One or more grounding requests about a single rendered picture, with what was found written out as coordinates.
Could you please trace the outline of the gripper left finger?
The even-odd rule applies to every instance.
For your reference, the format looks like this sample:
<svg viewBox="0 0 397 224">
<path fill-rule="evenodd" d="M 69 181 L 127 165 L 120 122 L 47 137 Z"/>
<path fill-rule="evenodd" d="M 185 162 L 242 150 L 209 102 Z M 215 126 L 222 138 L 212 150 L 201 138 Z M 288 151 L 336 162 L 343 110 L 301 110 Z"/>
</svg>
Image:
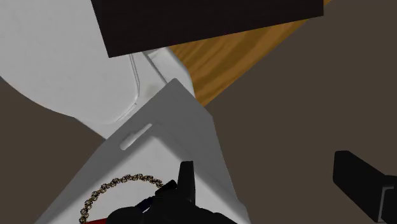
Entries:
<svg viewBox="0 0 397 224">
<path fill-rule="evenodd" d="M 170 180 L 155 192 L 154 208 L 162 213 L 193 213 L 195 205 L 195 171 L 193 161 L 179 166 L 178 180 Z"/>
</svg>

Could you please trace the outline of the white toilet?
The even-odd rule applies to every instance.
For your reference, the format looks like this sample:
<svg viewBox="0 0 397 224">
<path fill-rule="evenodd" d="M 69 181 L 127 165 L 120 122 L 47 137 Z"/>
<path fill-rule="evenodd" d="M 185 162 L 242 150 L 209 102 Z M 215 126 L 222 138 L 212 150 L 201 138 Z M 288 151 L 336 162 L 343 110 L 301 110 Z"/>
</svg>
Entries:
<svg viewBox="0 0 397 224">
<path fill-rule="evenodd" d="M 0 0 L 0 77 L 33 102 L 104 138 L 34 224 L 105 218 L 195 171 L 195 203 L 251 224 L 238 200 L 212 116 L 166 47 L 108 57 L 90 0 Z"/>
</svg>

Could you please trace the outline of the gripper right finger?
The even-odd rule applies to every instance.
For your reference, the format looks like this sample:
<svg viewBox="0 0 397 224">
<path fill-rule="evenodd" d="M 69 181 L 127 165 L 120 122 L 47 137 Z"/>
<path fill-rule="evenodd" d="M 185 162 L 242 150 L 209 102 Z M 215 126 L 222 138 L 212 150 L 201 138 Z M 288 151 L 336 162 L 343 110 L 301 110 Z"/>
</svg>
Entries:
<svg viewBox="0 0 397 224">
<path fill-rule="evenodd" d="M 341 150 L 334 153 L 333 182 L 372 221 L 397 224 L 397 176 L 386 175 Z"/>
</svg>

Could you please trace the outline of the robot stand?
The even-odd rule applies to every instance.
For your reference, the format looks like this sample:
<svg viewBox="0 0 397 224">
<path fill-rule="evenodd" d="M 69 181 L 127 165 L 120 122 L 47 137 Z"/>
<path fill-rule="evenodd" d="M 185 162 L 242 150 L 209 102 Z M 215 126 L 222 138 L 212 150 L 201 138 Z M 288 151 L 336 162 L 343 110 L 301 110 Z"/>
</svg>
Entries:
<svg viewBox="0 0 397 224">
<path fill-rule="evenodd" d="M 109 57 L 324 14 L 323 0 L 91 0 Z"/>
</svg>

